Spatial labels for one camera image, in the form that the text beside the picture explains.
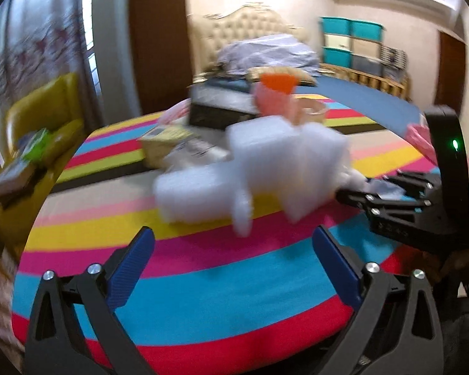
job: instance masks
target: black box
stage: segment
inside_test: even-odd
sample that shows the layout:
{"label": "black box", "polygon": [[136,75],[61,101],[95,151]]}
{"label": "black box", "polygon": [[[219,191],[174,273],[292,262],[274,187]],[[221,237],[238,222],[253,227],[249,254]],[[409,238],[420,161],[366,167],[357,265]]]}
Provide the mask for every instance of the black box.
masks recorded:
{"label": "black box", "polygon": [[249,93],[194,84],[189,88],[189,125],[225,130],[260,115]]}

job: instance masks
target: brown door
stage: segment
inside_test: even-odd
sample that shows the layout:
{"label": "brown door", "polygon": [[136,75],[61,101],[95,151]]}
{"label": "brown door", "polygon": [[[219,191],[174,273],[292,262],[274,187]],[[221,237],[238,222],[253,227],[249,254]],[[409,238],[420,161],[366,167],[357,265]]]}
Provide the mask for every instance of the brown door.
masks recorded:
{"label": "brown door", "polygon": [[129,0],[129,26],[143,114],[188,97],[193,71],[185,0]]}
{"label": "brown door", "polygon": [[447,105],[460,114],[466,81],[466,45],[440,31],[440,73],[435,105]]}

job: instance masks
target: silver bolt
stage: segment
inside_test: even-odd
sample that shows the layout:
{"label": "silver bolt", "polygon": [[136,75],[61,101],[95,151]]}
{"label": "silver bolt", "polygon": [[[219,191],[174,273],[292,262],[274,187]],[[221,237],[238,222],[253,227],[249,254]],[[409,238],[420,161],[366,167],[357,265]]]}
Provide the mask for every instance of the silver bolt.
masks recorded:
{"label": "silver bolt", "polygon": [[379,273],[381,271],[381,267],[375,262],[366,263],[365,268],[370,273]]}
{"label": "silver bolt", "polygon": [[423,270],[416,269],[414,270],[414,277],[417,279],[424,279],[426,277],[426,273]]}
{"label": "silver bolt", "polygon": [[101,272],[102,269],[103,267],[101,266],[100,263],[93,263],[90,267],[87,268],[87,272],[90,273],[91,275],[95,275]]}
{"label": "silver bolt", "polygon": [[48,270],[43,274],[43,280],[51,280],[54,277],[54,271]]}
{"label": "silver bolt", "polygon": [[369,363],[371,363],[371,359],[366,356],[361,356],[360,360],[358,361],[358,364],[362,367],[368,365]]}

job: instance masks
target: floral curtain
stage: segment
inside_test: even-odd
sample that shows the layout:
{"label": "floral curtain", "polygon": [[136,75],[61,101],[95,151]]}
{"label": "floral curtain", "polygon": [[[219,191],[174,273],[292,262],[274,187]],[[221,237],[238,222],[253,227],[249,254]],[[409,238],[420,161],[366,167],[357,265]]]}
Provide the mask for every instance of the floral curtain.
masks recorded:
{"label": "floral curtain", "polygon": [[5,112],[56,77],[78,74],[89,130],[103,125],[86,64],[81,0],[5,0],[0,18],[0,106]]}

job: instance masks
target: cream headboard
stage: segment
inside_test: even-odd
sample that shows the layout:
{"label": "cream headboard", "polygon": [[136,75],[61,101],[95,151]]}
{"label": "cream headboard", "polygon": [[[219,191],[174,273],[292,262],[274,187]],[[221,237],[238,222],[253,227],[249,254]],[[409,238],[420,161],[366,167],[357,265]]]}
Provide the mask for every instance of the cream headboard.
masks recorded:
{"label": "cream headboard", "polygon": [[301,42],[308,41],[304,28],[287,25],[283,18],[260,3],[241,6],[227,14],[188,15],[195,75],[212,71],[221,48],[236,41],[272,34],[291,34]]}

